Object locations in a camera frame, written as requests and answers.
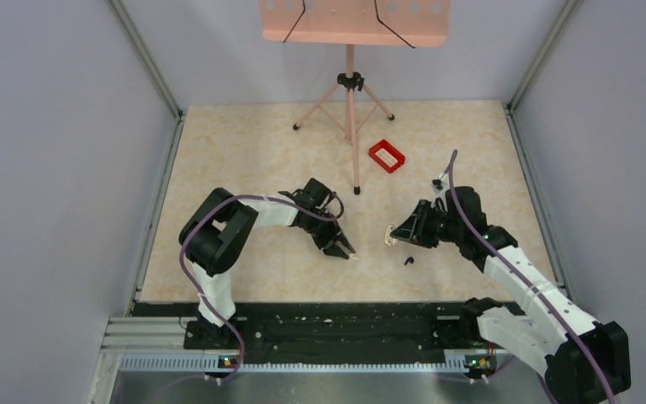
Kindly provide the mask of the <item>beige earbud charging case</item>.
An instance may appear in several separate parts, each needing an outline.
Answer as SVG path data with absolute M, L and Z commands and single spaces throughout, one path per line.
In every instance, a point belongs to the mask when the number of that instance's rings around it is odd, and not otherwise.
M 392 232 L 395 230 L 394 225 L 388 225 L 385 228 L 385 233 L 384 233 L 384 244 L 388 247 L 391 247 L 397 243 L 397 240 L 392 237 Z

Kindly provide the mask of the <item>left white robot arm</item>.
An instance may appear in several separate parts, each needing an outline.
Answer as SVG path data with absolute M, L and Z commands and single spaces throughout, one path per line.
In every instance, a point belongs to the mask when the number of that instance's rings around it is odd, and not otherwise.
M 292 192 L 234 195 L 214 189 L 197 208 L 178 236 L 178 261 L 199 296 L 197 326 L 216 348 L 231 345 L 236 325 L 230 271 L 251 233 L 268 227 L 298 228 L 310 235 L 327 257 L 350 259 L 356 251 L 329 206 L 340 197 L 316 178 Z

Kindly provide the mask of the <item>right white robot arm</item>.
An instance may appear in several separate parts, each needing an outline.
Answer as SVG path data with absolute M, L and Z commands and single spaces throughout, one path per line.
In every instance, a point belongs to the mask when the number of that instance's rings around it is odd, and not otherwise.
M 420 200 L 389 238 L 424 248 L 452 243 L 500 284 L 527 319 L 492 298 L 472 298 L 464 304 L 460 337 L 471 347 L 490 342 L 510 352 L 537 373 L 557 403 L 601 403 L 631 387 L 625 330 L 580 309 L 543 275 L 505 228 L 489 224 L 474 188 Z

